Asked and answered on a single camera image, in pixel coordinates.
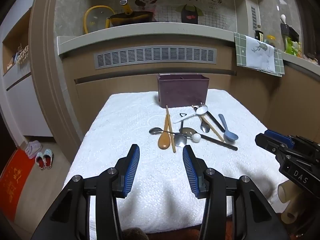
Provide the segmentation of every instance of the deer print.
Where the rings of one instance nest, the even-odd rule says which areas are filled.
[[[267,51],[268,50],[268,47],[265,43],[263,42],[259,42],[259,46],[256,46],[256,49],[252,49],[253,52],[256,52],[256,51],[259,51],[260,49],[263,49],[264,51]]]

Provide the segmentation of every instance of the wall vent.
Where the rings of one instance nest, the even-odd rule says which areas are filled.
[[[252,25],[253,28],[257,28],[257,15],[256,15],[256,9],[251,6],[251,14],[252,14]]]
[[[94,54],[95,68],[155,62],[196,62],[216,64],[217,49],[193,46],[143,46]]]

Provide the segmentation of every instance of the wooden chopstick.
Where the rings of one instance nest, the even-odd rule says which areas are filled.
[[[167,111],[167,117],[168,117],[168,123],[169,123],[169,132],[172,132],[172,126],[171,126],[171,120],[170,120],[168,106],[166,106],[166,111]],[[171,138],[172,151],[175,153],[176,152],[176,145],[174,143],[174,137],[173,137],[172,133],[170,134],[170,138]]]
[[[211,128],[211,130],[219,137],[219,139],[224,142],[224,138],[216,131],[216,129],[207,121],[207,119],[205,119],[202,115],[199,115],[199,117],[205,121]]]

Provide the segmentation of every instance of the blue spoon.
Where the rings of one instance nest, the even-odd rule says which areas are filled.
[[[226,120],[224,120],[224,116],[222,114],[219,114],[219,117],[220,117],[220,120],[222,122],[222,125],[224,126],[224,128],[226,129],[226,131],[224,132],[224,135],[226,136],[226,138],[229,140],[229,141],[235,141],[235,140],[238,140],[239,137],[235,134],[235,133],[232,133],[228,130],[228,127],[227,127],[227,123],[226,123]]]

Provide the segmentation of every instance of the wooden door frame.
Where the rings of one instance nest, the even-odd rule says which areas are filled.
[[[63,98],[54,52],[56,0],[34,0],[29,22],[29,55],[33,85],[44,118],[70,163],[81,145]]]

